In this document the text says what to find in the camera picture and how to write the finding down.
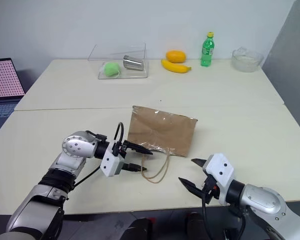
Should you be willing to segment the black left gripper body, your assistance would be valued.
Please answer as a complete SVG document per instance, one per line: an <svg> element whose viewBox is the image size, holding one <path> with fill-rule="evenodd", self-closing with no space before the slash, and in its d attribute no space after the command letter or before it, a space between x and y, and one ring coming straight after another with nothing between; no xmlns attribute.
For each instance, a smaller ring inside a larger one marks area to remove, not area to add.
<svg viewBox="0 0 300 240"><path fill-rule="evenodd" d="M125 164L127 154L125 148L122 149L122 143L120 141L114 143L112 154L114 156L114 175L118 175Z"/></svg>

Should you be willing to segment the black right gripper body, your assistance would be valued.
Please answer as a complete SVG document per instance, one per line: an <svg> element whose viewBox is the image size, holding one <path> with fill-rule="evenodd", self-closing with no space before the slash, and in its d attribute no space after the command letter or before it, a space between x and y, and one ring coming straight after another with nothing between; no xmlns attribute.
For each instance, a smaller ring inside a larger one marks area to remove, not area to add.
<svg viewBox="0 0 300 240"><path fill-rule="evenodd" d="M217 186L217 181L212 175L208 175L204 181L203 189L202 189L203 197L205 204L209 204L212 198L219 199L220 189Z"/></svg>

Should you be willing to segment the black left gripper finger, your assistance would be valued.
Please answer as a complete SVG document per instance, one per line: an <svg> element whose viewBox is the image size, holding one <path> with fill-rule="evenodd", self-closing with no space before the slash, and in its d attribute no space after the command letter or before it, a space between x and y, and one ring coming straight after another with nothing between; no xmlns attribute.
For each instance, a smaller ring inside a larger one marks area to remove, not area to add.
<svg viewBox="0 0 300 240"><path fill-rule="evenodd" d="M153 154L148 148L145 148L142 145L132 143L132 142L127 141L127 140L125 140L123 142L123 146L125 146L126 149L134 150L134 151L136 151L137 153L140 153L140 154L144 154L144 155L152 155Z"/></svg>
<svg viewBox="0 0 300 240"><path fill-rule="evenodd" d="M142 172L142 171L146 171L147 168L134 163L124 163L122 166L122 170L129 171L129 172Z"/></svg>

